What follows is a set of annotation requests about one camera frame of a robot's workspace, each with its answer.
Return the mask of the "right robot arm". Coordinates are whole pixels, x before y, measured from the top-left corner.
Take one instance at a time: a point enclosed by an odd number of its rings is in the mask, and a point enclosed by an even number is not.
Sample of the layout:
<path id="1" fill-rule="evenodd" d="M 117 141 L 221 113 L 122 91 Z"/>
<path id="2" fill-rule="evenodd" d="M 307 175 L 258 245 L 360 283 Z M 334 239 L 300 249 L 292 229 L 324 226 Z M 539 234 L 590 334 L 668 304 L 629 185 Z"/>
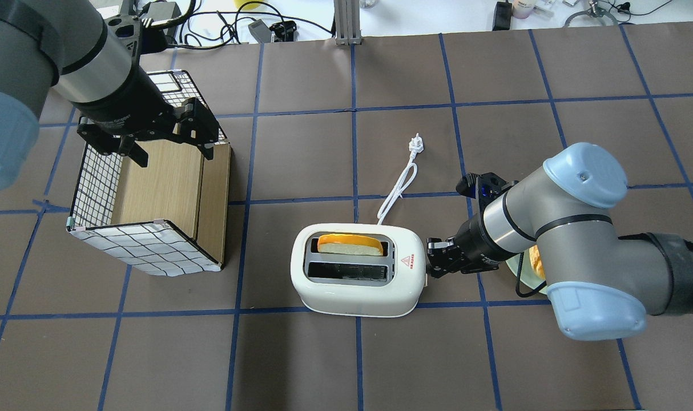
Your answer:
<path id="1" fill-rule="evenodd" d="M 458 194 L 479 210 L 446 240 L 427 239 L 428 273 L 476 273 L 538 247 L 558 328 L 571 339 L 635 336 L 647 316 L 693 315 L 693 240 L 618 236 L 609 211 L 627 193 L 617 159 L 576 143 L 519 182 L 466 174 Z"/>

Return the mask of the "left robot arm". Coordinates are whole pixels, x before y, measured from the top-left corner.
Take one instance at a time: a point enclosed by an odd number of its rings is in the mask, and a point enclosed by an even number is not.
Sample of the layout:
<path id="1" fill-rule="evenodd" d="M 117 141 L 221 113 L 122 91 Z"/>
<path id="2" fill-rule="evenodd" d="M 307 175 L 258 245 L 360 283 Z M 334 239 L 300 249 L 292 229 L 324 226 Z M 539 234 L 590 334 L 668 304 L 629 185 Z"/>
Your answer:
<path id="1" fill-rule="evenodd" d="M 139 63 L 167 48 L 166 30 L 194 7 L 157 21 L 133 1 L 109 18 L 88 1 L 0 1 L 0 190 L 18 179 L 38 140 L 50 89 L 80 111 L 78 135 L 102 156 L 146 167 L 140 142 L 168 140 L 213 159 L 224 133 L 211 110 L 195 97 L 169 104 Z"/>

